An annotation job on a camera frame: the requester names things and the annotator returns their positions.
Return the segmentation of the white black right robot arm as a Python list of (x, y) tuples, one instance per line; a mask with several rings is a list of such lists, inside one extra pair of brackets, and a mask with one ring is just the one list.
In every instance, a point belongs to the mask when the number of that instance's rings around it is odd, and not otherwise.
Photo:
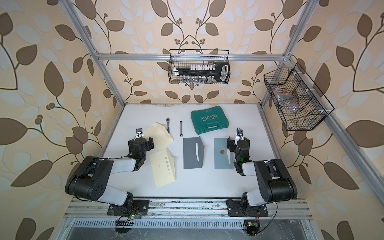
[(241, 176), (256, 178), (256, 189), (245, 192), (240, 200), (242, 211), (249, 212), (265, 204), (297, 198), (297, 187), (281, 159), (252, 161), (251, 141), (245, 137), (227, 139), (227, 149), (235, 154), (234, 167)]

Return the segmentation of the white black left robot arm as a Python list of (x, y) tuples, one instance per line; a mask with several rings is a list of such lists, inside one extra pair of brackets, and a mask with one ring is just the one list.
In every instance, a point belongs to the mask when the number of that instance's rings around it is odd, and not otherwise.
[(147, 159), (147, 152), (154, 148), (154, 139), (137, 135), (128, 141), (129, 153), (120, 158), (87, 156), (72, 173), (65, 192), (81, 201), (96, 201), (115, 206), (127, 206), (132, 194), (108, 184), (113, 174), (136, 172)]

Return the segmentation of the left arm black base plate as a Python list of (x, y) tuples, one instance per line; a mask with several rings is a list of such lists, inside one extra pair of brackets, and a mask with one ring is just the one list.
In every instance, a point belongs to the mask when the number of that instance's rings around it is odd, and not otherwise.
[(149, 210), (149, 200), (128, 200), (122, 206), (109, 205), (108, 216), (132, 216), (132, 215), (146, 215)]

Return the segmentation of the dark grey envelope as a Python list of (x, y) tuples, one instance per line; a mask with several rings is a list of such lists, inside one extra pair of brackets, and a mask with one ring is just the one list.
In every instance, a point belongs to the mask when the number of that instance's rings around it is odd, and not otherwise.
[[(196, 158), (196, 143), (199, 144), (200, 162)], [(199, 169), (203, 167), (205, 147), (201, 137), (183, 139), (184, 169)]]

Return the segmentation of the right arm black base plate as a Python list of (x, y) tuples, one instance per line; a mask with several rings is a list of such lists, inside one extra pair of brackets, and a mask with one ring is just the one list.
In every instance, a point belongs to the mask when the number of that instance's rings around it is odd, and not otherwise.
[(268, 217), (266, 205), (249, 206), (244, 199), (226, 200), (229, 217)]

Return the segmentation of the light blue-grey envelope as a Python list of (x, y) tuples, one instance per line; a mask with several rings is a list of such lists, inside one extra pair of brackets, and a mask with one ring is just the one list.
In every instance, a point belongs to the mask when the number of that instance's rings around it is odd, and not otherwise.
[(227, 156), (227, 139), (214, 138), (214, 156), (215, 156), (215, 169), (232, 170), (234, 168), (234, 153), (233, 166), (229, 165)]

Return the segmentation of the cream envelope green seal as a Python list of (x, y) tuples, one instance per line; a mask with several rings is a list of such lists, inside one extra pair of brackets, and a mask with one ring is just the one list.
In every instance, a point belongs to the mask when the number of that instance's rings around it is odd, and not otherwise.
[(157, 189), (175, 182), (174, 158), (168, 149), (151, 154), (150, 162)]

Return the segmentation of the cream envelope brown seal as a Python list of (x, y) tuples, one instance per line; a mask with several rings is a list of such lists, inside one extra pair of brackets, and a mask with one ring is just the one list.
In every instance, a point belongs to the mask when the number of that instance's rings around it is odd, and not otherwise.
[(154, 146), (159, 151), (166, 149), (174, 141), (167, 129), (159, 123), (154, 123), (151, 127), (144, 130), (144, 135), (148, 139), (153, 138)]

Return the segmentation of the white card grey envelope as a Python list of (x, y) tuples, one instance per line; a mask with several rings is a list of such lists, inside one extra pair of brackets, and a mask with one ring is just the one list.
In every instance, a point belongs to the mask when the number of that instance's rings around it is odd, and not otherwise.
[(197, 158), (197, 162), (200, 162), (199, 144), (198, 143), (196, 143), (196, 158)]

